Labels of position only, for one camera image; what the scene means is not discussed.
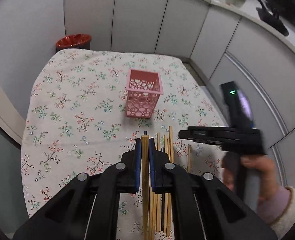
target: plastic basket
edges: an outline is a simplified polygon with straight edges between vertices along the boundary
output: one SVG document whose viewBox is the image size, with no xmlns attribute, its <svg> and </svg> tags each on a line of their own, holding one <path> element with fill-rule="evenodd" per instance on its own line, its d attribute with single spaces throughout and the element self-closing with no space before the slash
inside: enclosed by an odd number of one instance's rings
<svg viewBox="0 0 295 240">
<path fill-rule="evenodd" d="M 130 69 L 126 90 L 126 116 L 150 118 L 160 95 L 163 95 L 160 74 Z"/>
</svg>

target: tablecloth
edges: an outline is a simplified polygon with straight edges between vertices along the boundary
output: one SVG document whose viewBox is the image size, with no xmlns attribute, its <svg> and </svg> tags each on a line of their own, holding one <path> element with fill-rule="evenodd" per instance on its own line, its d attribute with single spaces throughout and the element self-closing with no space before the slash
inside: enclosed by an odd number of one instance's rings
<svg viewBox="0 0 295 240">
<path fill-rule="evenodd" d="M 125 116 L 129 68 L 161 74 L 164 95 L 150 119 Z M 34 83 L 23 135 L 21 170 L 29 216 L 78 173 L 103 172 L 133 149 L 143 131 L 163 136 L 169 125 L 174 135 L 187 126 L 223 125 L 205 88 L 179 59 L 82 49 L 58 52 Z M 174 138 L 175 163 L 186 168 L 188 144 L 193 148 L 192 173 L 210 171 L 220 177 L 223 152 L 215 146 Z M 121 194 L 117 239 L 143 239 L 142 234 L 141 191 Z"/>
</svg>

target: silver screw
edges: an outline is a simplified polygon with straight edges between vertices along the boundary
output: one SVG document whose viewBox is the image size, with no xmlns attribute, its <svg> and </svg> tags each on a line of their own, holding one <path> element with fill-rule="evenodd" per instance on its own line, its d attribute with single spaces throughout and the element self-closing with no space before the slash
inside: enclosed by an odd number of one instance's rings
<svg viewBox="0 0 295 240">
<path fill-rule="evenodd" d="M 86 180 L 87 179 L 87 174 L 86 173 L 80 173 L 77 176 L 77 179 L 80 180 L 80 181 Z"/>
<path fill-rule="evenodd" d="M 124 163 L 118 163 L 117 165 L 115 165 L 115 168 L 117 168 L 118 170 L 123 170 L 126 167 L 126 165 Z"/>
<path fill-rule="evenodd" d="M 206 180 L 212 180 L 213 175 L 212 175 L 212 173 L 207 172 L 207 173 L 203 174 L 203 178 L 205 178 Z"/>
<path fill-rule="evenodd" d="M 166 163 L 164 167 L 168 170 L 172 170 L 175 168 L 175 165 L 173 163 Z"/>
</svg>

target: trash can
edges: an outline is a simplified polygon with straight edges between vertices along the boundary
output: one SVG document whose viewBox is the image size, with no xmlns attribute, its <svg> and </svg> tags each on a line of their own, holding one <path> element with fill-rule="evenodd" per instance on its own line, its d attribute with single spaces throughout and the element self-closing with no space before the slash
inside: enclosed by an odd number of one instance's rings
<svg viewBox="0 0 295 240">
<path fill-rule="evenodd" d="M 56 43 L 56 52 L 62 49 L 89 49 L 92 37 L 88 34 L 69 35 Z"/>
</svg>

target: white wall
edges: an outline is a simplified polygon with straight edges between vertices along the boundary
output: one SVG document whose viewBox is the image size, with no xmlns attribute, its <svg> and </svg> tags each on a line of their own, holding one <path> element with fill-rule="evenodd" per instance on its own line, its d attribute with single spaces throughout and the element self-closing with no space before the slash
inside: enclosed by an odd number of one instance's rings
<svg viewBox="0 0 295 240">
<path fill-rule="evenodd" d="M 0 85 L 23 118 L 33 83 L 64 36 L 63 0 L 0 0 Z"/>
</svg>

